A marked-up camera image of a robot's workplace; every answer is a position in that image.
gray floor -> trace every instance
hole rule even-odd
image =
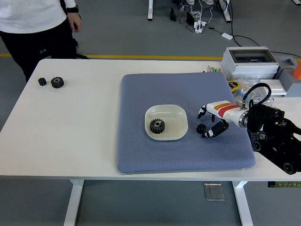
[[[233,32],[254,39],[271,51],[301,55],[301,6],[291,0],[231,0]],[[206,28],[190,32],[186,23],[169,19],[172,0],[78,0],[83,31],[74,34],[78,53],[107,55],[222,57],[233,40]],[[198,1],[194,10],[200,10]],[[213,12],[210,26],[231,33],[231,24]],[[210,12],[203,14],[209,20]],[[237,37],[242,46],[256,46]],[[0,54],[8,53],[0,40]],[[24,86],[21,69],[0,57],[0,129]],[[226,201],[207,202],[202,182],[86,181],[77,225],[240,225],[231,184],[223,182]],[[0,226],[63,225],[71,193],[67,180],[0,179]],[[255,226],[300,225],[300,189],[268,188],[267,182],[245,185]]]

hand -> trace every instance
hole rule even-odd
[[[68,21],[70,27],[73,32],[80,32],[81,31],[81,18],[78,13],[68,13],[67,14]]]

yellow floor stripe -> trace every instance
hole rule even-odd
[[[156,60],[222,60],[221,56],[150,56],[150,55],[86,55],[99,59],[156,59]],[[9,53],[0,53],[0,57],[11,57]]]

person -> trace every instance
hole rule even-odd
[[[74,0],[0,0],[0,37],[28,82],[41,60],[40,47],[52,58],[76,58],[72,32],[80,32],[82,21]]]

plastic bag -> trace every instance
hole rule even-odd
[[[245,96],[245,94],[248,92],[248,90],[255,84],[260,83],[259,80],[248,80],[248,79],[240,79],[235,80],[235,82],[240,84],[240,87],[233,92],[233,96],[235,98],[236,104],[238,106],[241,106],[242,99]],[[252,99],[254,104],[260,102],[262,99],[266,97],[268,94],[268,89],[265,87],[258,87],[254,89],[246,98],[246,107],[249,107],[250,100]],[[274,99],[269,98],[267,101],[263,103],[266,106],[274,107]]]

